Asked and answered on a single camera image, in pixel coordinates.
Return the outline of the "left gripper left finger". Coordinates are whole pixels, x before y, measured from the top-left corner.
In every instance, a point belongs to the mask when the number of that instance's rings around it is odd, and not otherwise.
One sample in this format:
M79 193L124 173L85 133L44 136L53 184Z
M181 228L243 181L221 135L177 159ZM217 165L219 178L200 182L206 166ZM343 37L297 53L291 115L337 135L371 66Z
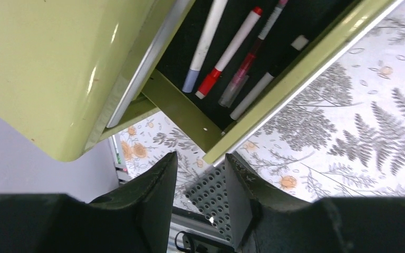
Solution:
M67 194L0 194L0 252L166 252L176 152L89 203Z

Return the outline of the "blue white marker pen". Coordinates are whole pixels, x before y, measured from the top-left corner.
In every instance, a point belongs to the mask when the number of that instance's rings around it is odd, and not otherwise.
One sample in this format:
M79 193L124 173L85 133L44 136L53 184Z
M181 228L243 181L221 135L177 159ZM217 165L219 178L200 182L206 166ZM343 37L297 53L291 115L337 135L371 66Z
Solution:
M189 71L181 89L184 93L190 93L194 88L227 3L228 0L215 0L212 2Z

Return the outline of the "black pen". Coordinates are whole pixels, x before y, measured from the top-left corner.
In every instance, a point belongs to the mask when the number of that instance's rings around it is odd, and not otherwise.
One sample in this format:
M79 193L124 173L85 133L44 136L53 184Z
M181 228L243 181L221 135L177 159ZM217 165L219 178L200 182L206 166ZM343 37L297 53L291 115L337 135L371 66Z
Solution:
M235 107L229 115L231 119L237 120L245 110L256 100L259 94L266 88L270 82L275 79L281 71L283 71L298 55L304 47L310 42L308 35L299 35L277 58L275 63L255 84L251 91L243 98L243 100Z

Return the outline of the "red marker pen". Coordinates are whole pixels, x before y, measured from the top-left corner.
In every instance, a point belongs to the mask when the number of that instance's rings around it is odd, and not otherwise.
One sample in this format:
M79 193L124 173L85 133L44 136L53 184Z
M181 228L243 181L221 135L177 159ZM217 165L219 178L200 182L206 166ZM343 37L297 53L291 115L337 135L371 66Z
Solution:
M263 10L261 7L256 6L254 7L248 14L248 16L243 21L241 27L236 32L233 39L230 41L229 45L223 52L222 56L212 69L212 71L206 75L204 80L202 81L201 85L198 87L195 95L199 99L203 99L207 96L211 88L219 79L222 71L227 66L229 61L232 59L234 54L237 52L245 38L248 36L250 31L253 29L257 21L262 16Z

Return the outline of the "yellow-green drawer cabinet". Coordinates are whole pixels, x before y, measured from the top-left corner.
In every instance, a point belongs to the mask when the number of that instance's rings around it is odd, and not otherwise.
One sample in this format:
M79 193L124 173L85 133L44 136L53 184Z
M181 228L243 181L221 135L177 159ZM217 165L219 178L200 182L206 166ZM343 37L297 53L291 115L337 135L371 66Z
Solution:
M263 13L202 102L181 86L211 1L0 1L0 118L55 160L162 111L218 164L318 77L399 1L290 1L261 48L258 81L283 69L246 113L204 112L247 53L275 1L229 1L201 74L212 71L248 13ZM314 41L283 58L299 34Z

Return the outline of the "clear red gel pen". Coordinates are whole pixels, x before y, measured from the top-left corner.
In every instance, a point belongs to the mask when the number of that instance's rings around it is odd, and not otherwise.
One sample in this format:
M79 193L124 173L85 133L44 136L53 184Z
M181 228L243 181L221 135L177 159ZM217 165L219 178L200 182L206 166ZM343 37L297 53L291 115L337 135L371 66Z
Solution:
M240 93L242 87L246 83L249 76L247 75L249 69L251 68L252 64L254 63L257 52L259 51L262 42L266 39L268 33L270 32L271 28L279 18L280 14L282 13L283 9L285 8L288 0L280 0L278 1L277 5L274 7L271 15L267 19L265 25L262 27L260 33L258 34L253 46L248 51L246 57L243 59L239 69L234 74L233 78L231 79L230 83L225 88L223 94L221 95L218 104L225 108L229 108L238 94Z

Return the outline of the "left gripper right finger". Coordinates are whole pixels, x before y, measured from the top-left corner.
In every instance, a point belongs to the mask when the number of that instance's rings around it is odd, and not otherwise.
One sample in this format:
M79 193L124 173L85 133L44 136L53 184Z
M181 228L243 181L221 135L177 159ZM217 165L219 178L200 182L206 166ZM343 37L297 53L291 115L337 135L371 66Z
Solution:
M225 156L232 244L241 252L405 252L405 197L313 203Z

